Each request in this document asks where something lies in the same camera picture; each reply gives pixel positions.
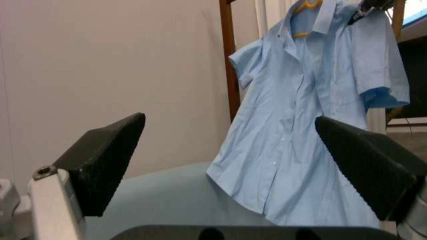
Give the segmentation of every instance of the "shirt pocket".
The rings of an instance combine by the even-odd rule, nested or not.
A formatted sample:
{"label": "shirt pocket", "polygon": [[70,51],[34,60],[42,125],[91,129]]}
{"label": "shirt pocket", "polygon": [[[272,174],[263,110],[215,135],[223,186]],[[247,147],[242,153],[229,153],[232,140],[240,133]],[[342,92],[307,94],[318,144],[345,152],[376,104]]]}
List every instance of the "shirt pocket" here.
{"label": "shirt pocket", "polygon": [[330,90],[331,102],[335,105],[347,105],[361,99],[352,72],[337,74],[331,83]]}

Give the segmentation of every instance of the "black rubber gripper pad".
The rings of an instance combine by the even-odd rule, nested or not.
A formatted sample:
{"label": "black rubber gripper pad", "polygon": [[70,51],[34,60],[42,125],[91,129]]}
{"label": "black rubber gripper pad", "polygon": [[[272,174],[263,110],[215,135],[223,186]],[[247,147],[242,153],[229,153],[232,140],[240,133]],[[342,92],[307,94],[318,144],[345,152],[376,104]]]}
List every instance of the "black rubber gripper pad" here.
{"label": "black rubber gripper pad", "polygon": [[341,172],[376,216],[400,222],[427,175],[427,163],[383,134],[325,116],[315,126]]}
{"label": "black rubber gripper pad", "polygon": [[67,170],[84,216],[102,216],[128,168],[146,117],[135,113],[92,129],[53,165]]}

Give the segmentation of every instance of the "shirt sleeve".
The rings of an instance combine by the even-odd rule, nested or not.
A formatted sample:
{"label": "shirt sleeve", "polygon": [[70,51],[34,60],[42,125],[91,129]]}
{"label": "shirt sleeve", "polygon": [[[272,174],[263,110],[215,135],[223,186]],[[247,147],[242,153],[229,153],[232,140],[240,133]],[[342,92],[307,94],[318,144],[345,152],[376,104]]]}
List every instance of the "shirt sleeve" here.
{"label": "shirt sleeve", "polygon": [[261,65],[262,48],[263,40],[259,39],[240,48],[228,57],[236,71],[242,89],[245,89],[252,82]]}
{"label": "shirt sleeve", "polygon": [[366,108],[393,108],[409,100],[408,78],[390,22],[377,11],[351,26],[357,91]]}

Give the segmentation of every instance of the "clothes hanger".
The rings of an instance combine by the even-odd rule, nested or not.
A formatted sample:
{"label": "clothes hanger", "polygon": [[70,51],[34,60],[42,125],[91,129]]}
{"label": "clothes hanger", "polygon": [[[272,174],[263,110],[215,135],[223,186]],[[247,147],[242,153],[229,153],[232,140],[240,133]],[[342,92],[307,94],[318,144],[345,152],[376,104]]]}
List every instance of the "clothes hanger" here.
{"label": "clothes hanger", "polygon": [[[294,12],[293,16],[299,14],[304,9],[314,9],[319,7],[322,4],[323,0],[316,0],[316,2],[310,3],[308,0],[304,1]],[[296,38],[305,38],[309,33],[308,32],[299,32],[292,35],[294,39]]]}

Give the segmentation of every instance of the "short-sleeve shirt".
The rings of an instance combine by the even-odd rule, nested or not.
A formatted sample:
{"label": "short-sleeve shirt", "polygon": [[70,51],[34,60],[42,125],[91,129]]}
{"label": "short-sleeve shirt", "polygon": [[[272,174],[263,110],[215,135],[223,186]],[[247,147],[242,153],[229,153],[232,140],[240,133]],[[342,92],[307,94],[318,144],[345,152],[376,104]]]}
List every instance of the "short-sleeve shirt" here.
{"label": "short-sleeve shirt", "polygon": [[378,227],[314,122],[323,115],[366,129],[368,108],[409,103],[397,43],[382,11],[348,25],[357,6],[324,0],[292,16],[303,1],[230,56],[247,92],[207,174],[278,225]]}

